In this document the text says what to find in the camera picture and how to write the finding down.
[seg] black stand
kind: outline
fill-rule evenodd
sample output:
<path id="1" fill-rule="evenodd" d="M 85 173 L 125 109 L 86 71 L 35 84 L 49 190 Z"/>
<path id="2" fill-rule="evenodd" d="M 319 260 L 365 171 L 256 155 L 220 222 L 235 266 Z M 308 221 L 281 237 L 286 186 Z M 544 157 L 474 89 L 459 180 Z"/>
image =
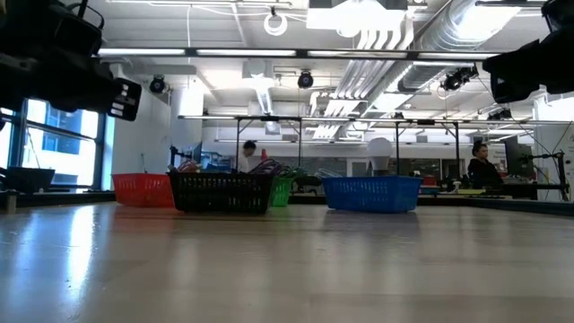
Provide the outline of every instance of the black stand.
<path id="1" fill-rule="evenodd" d="M 562 195 L 562 201 L 568 201 L 568 193 L 570 192 L 570 185 L 566 183 L 566 172 L 564 171 L 564 153 L 555 154 L 541 154 L 536 156 L 528 156 L 528 159 L 548 159 L 554 158 L 558 162 L 558 179 L 560 181 L 560 192 Z"/>
<path id="2" fill-rule="evenodd" d="M 174 146 L 171 146 L 171 147 L 170 147 L 170 153 L 171 153 L 171 156 L 170 156 L 170 164 L 171 164 L 172 166 L 175 166 L 176 156 L 179 156 L 179 157 L 181 157 L 181 158 L 189 158 L 189 159 L 193 159 L 193 158 L 194 158 L 193 154 L 180 153 L 179 150 L 178 150 L 178 148 L 176 148 L 176 147 L 174 147 Z"/>

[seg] fluorescent light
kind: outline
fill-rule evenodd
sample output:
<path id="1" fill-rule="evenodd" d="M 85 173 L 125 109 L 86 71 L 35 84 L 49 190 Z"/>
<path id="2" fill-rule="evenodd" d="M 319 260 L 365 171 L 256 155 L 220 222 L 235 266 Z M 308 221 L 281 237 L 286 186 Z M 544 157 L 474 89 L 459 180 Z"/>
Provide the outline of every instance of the fluorescent light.
<path id="1" fill-rule="evenodd" d="M 181 48 L 101 48 L 98 55 L 110 56 L 184 56 Z"/>
<path id="2" fill-rule="evenodd" d="M 204 6 L 222 6 L 237 5 L 245 7 L 275 6 L 291 8 L 290 2 L 267 2 L 267 1 L 178 1 L 178 0 L 108 0 L 112 4 L 151 4 L 151 5 L 204 5 Z"/>
<path id="3" fill-rule="evenodd" d="M 294 57 L 289 49 L 198 49 L 200 57 Z"/>
<path id="4" fill-rule="evenodd" d="M 340 122 L 351 121 L 350 118 L 310 118 L 310 117 L 303 117 L 301 119 L 303 121 L 340 121 Z"/>
<path id="5" fill-rule="evenodd" d="M 502 53 L 472 53 L 472 52 L 423 52 L 418 55 L 418 59 L 445 59 L 452 61 L 483 61 L 486 58 L 495 57 Z"/>
<path id="6" fill-rule="evenodd" d="M 415 66 L 455 66 L 455 67 L 473 67 L 474 63 L 470 62 L 427 62 L 427 61 L 414 61 Z"/>
<path id="7" fill-rule="evenodd" d="M 309 57 L 362 58 L 362 59 L 405 59 L 407 53 L 394 50 L 310 50 Z"/>
<path id="8" fill-rule="evenodd" d="M 182 119 L 201 119 L 201 120 L 233 120 L 232 116 L 178 116 Z"/>

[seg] woman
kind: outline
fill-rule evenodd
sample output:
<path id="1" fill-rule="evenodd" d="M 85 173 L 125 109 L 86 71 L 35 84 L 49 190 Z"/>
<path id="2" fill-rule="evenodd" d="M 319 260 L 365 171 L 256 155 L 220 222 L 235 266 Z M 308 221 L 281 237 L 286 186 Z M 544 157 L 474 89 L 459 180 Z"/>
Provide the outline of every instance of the woman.
<path id="1" fill-rule="evenodd" d="M 502 185 L 502 179 L 496 167 L 488 161 L 488 147 L 481 141 L 473 146 L 474 158 L 468 165 L 468 176 L 473 188 L 497 188 Z"/>

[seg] basket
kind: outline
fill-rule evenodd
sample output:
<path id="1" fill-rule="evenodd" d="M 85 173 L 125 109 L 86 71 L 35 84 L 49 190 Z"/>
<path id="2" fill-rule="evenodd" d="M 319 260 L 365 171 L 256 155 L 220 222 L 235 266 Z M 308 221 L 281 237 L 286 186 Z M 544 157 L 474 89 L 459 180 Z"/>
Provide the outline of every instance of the basket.
<path id="1" fill-rule="evenodd" d="M 263 214 L 269 207 L 270 175 L 171 173 L 175 206 L 183 212 Z"/>
<path id="2" fill-rule="evenodd" d="M 173 207 L 170 178 L 158 174 L 112 175 L 116 200 L 126 206 Z"/>
<path id="3" fill-rule="evenodd" d="M 287 206 L 291 194 L 291 184 L 294 179 L 275 179 L 272 206 Z"/>
<path id="4" fill-rule="evenodd" d="M 403 176 L 323 179 L 330 208 L 376 213 L 414 210 L 421 183 L 420 178 Z"/>

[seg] stand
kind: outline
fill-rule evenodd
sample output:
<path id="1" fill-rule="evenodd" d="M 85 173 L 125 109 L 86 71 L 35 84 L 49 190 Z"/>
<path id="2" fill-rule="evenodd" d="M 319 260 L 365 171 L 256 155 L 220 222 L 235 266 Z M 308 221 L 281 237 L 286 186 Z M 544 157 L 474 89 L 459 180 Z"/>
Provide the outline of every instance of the stand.
<path id="1" fill-rule="evenodd" d="M 555 153 L 555 154 L 541 154 L 541 155 L 531 155 L 528 156 L 528 159 L 530 160 L 534 160 L 534 159 L 548 159 L 548 158 L 554 158 L 557 160 L 558 162 L 558 179 L 560 181 L 560 192 L 562 195 L 562 201 L 568 201 L 568 193 L 570 192 L 570 185 L 566 183 L 566 172 L 564 171 L 564 153 L 563 152 L 559 152 L 559 153 Z"/>

